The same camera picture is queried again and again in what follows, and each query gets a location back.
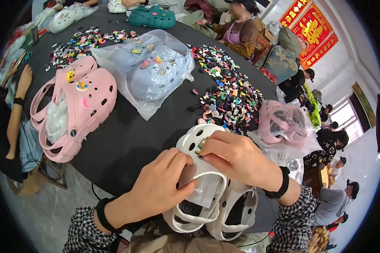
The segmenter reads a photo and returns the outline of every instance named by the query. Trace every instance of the pink charm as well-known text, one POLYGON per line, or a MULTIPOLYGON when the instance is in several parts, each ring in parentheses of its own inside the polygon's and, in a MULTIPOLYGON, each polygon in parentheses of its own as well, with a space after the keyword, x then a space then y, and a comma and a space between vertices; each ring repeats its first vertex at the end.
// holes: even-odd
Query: pink charm
POLYGON ((82 106, 84 109, 91 109, 91 105, 87 104, 87 98, 82 98, 82 106))

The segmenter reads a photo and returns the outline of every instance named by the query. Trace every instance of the chair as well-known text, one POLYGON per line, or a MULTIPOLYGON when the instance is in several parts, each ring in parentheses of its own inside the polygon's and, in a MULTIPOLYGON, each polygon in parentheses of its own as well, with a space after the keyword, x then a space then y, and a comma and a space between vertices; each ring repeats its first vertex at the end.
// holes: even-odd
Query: chair
POLYGON ((263 67, 276 75, 277 84, 294 76, 298 71, 296 56, 290 49, 284 49, 280 45, 270 48, 263 67))

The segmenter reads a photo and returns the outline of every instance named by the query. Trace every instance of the person sitting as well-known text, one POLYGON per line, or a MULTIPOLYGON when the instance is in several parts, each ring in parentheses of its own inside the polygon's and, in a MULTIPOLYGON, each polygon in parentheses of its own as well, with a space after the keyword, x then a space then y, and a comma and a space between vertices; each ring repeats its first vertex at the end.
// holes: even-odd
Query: person sitting
POLYGON ((304 88, 304 83, 306 79, 310 79, 311 82, 314 82, 313 81, 314 75, 315 75, 315 72, 311 68, 307 68, 306 70, 299 69, 294 76, 279 83, 278 86, 282 91, 284 91, 286 95, 288 95, 292 93, 294 88, 296 88, 297 86, 302 86, 304 88))
POLYGON ((323 186, 319 192, 320 203, 314 211, 315 225, 327 226, 341 217, 358 192, 358 182, 350 183, 345 190, 330 190, 323 186))
POLYGON ((218 33, 219 37, 223 37, 218 41, 219 43, 226 45, 235 53, 252 62, 258 38, 258 28, 251 17, 257 16, 261 11, 254 0, 233 0, 230 3, 230 11, 237 17, 236 20, 219 25, 201 19, 196 21, 196 24, 207 26, 218 33))
POLYGON ((329 233, 335 231, 338 228, 339 224, 345 223, 348 220, 348 217, 349 217, 349 215, 347 215, 346 212, 344 212, 343 216, 341 216, 337 220, 335 220, 334 223, 329 224, 327 226, 327 230, 329 230, 329 233))
POLYGON ((317 132, 317 141, 323 150, 316 150, 303 158, 305 170, 317 166, 320 170, 324 169, 333 160, 336 151, 345 148, 349 136, 345 130, 333 132, 330 129, 321 129, 317 132))
POLYGON ((327 106, 324 108, 322 107, 321 108, 321 111, 320 111, 320 117, 321 117, 321 125, 324 125, 325 124, 325 121, 328 120, 329 118, 329 113, 332 111, 333 107, 332 105, 330 104, 327 104, 327 106))
MULTIPOLYGON (((280 206, 274 223, 275 235, 266 248, 267 253, 308 251, 315 207, 311 188, 288 177, 245 136, 215 131, 206 140, 200 155, 228 178, 257 186, 268 191, 266 194, 278 193, 276 198, 279 198, 280 206), (288 187, 285 187, 283 182, 287 180, 288 187)), ((131 191, 118 198, 103 199, 96 208, 77 208, 71 217, 63 252, 121 252, 119 246, 124 246, 116 240, 122 230, 119 228, 165 212, 193 194, 197 179, 176 189, 186 164, 193 164, 189 155, 176 148, 164 150, 142 168, 131 191)), ((153 228, 149 224, 145 227, 147 232, 135 232, 124 252, 242 253, 228 242, 206 237, 192 238, 188 234, 155 235, 154 225, 153 228)))
POLYGON ((323 128, 323 129, 330 129, 330 130, 334 131, 334 130, 337 129, 338 127, 339 127, 338 122, 334 121, 334 122, 332 122, 331 124, 324 125, 322 128, 323 128))
POLYGON ((327 168, 330 169, 328 172, 329 176, 329 185, 334 185, 336 179, 341 174, 341 168, 346 164, 346 158, 340 157, 340 159, 334 157, 331 163, 328 163, 327 168))

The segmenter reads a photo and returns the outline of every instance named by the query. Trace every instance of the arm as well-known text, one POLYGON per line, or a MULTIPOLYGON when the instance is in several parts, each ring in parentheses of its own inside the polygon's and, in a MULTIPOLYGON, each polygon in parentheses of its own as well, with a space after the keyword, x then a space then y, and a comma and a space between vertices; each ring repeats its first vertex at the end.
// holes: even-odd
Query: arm
MULTIPOLYGON (((27 90, 30 87, 31 82, 32 82, 32 71, 31 71, 31 67, 27 64, 23 70, 23 73, 20 76, 15 98, 21 98, 25 100, 25 94, 27 93, 27 90)), ((7 126, 7 138, 8 138, 8 142, 10 143, 10 149, 8 151, 8 154, 6 155, 6 158, 10 160, 15 158, 18 129, 20 126, 22 112, 23 112, 23 107, 21 105, 13 104, 10 120, 8 121, 8 126, 7 126)))
POLYGON ((92 6, 93 4, 96 4, 98 0, 89 0, 87 2, 84 2, 84 5, 92 6))

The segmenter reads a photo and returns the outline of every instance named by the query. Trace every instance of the woman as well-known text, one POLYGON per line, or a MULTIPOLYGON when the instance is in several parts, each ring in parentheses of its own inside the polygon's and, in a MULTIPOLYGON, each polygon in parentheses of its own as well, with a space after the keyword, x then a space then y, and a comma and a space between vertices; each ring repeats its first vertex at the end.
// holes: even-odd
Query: woman
MULTIPOLYGON (((311 188, 289 178, 286 168, 282 170, 268 160, 252 140, 244 136, 216 131, 207 139, 200 155, 228 178, 264 189, 268 191, 266 195, 277 195, 280 206, 274 223, 275 235, 266 252, 308 251, 315 206, 311 188)), ((164 150, 141 170, 130 192, 112 201, 101 200, 96 208, 77 208, 71 217, 63 252, 111 253, 117 252, 117 248, 121 252, 124 246, 116 240, 116 233, 120 233, 118 228, 165 212, 193 193, 197 186, 195 180, 176 189, 183 167, 192 163, 189 155, 176 148, 164 150)), ((177 233, 157 236, 155 229, 151 233, 149 230, 147 225, 135 232, 129 247, 122 252, 242 253, 230 243, 208 237, 193 238, 177 233)))
POLYGON ((252 62, 258 38, 258 28, 251 17, 257 16, 260 10, 254 0, 233 0, 230 3, 230 11, 237 17, 236 20, 224 25, 218 25, 201 19, 196 21, 196 24, 211 28, 218 33, 218 36, 223 35, 222 40, 218 41, 219 43, 226 45, 249 62, 252 62))
POLYGON ((317 132, 317 141, 323 150, 316 150, 304 157, 304 169, 309 170, 328 164, 336 155, 336 151, 345 148, 349 136, 345 130, 333 132, 330 129, 321 129, 317 132))

